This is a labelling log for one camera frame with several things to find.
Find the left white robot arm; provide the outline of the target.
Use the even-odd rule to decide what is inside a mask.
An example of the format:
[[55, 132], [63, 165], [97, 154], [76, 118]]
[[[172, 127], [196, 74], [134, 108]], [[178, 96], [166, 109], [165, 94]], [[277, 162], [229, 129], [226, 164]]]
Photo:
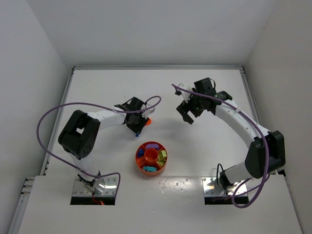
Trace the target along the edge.
[[65, 124], [58, 137], [58, 143], [69, 153], [79, 168], [79, 180], [91, 191], [100, 188], [103, 179], [100, 176], [91, 151], [98, 132], [106, 128], [125, 124], [135, 134], [140, 134], [148, 116], [155, 108], [133, 97], [123, 104], [115, 105], [112, 110], [83, 112], [76, 110]]

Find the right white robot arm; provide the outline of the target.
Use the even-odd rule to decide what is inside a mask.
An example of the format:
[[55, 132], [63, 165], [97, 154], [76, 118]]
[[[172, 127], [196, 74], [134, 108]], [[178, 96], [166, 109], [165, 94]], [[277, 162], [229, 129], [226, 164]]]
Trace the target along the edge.
[[221, 171], [217, 180], [220, 187], [227, 189], [236, 182], [260, 179], [286, 164], [283, 134], [251, 119], [226, 91], [216, 91], [214, 80], [205, 78], [194, 87], [181, 83], [174, 88], [177, 96], [183, 96], [177, 111], [185, 122], [193, 123], [188, 113], [199, 117], [204, 111], [210, 112], [227, 123], [248, 147], [243, 162]]

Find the yellow-green lego brick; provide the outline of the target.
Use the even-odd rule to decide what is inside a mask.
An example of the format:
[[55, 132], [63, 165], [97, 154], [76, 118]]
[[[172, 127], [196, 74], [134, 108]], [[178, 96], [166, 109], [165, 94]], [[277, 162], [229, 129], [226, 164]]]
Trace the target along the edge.
[[160, 166], [165, 165], [166, 164], [166, 158], [162, 158], [162, 159], [158, 160], [157, 164], [160, 165]]
[[167, 152], [165, 150], [161, 150], [158, 152], [159, 159], [163, 159], [167, 157]]

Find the blue rounded lego brick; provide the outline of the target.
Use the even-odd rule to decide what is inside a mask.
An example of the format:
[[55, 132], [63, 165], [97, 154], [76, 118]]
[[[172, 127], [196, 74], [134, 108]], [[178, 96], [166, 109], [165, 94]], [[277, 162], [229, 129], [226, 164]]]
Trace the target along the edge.
[[138, 153], [137, 153], [137, 158], [141, 158], [142, 156], [144, 156], [144, 150], [143, 149], [139, 149]]

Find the purple rounded lego brick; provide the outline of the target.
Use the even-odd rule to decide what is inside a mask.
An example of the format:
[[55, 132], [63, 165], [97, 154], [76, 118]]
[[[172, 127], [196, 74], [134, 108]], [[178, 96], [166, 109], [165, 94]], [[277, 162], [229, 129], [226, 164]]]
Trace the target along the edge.
[[150, 143], [145, 146], [146, 149], [156, 149], [159, 150], [159, 145], [156, 143]]

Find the orange round divided container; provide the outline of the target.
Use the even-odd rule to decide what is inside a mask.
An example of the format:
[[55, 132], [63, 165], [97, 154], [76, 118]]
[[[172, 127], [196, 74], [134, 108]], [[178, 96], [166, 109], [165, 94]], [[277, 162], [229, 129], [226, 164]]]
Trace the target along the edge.
[[[158, 144], [159, 150], [146, 149], [145, 146], [147, 144], [150, 144], [150, 143]], [[138, 153], [139, 149], [144, 150], [144, 156], [142, 156], [141, 158], [137, 158], [137, 153]], [[147, 176], [158, 176], [164, 171], [164, 169], [167, 165], [167, 161], [168, 161], [168, 152], [167, 152], [167, 157], [166, 157], [166, 164], [163, 166], [160, 166], [157, 164], [157, 161], [160, 160], [158, 157], [158, 152], [161, 150], [165, 150], [167, 152], [167, 150], [165, 149], [165, 147], [161, 143], [158, 143], [155, 141], [148, 141], [148, 142], [145, 142], [139, 146], [139, 148], [137, 149], [137, 151], [135, 153], [135, 161], [136, 161], [137, 167], [139, 168], [139, 170], [143, 174], [145, 174]], [[156, 172], [145, 171], [145, 170], [143, 170], [144, 166], [155, 167], [155, 168], [157, 168], [157, 171]]]

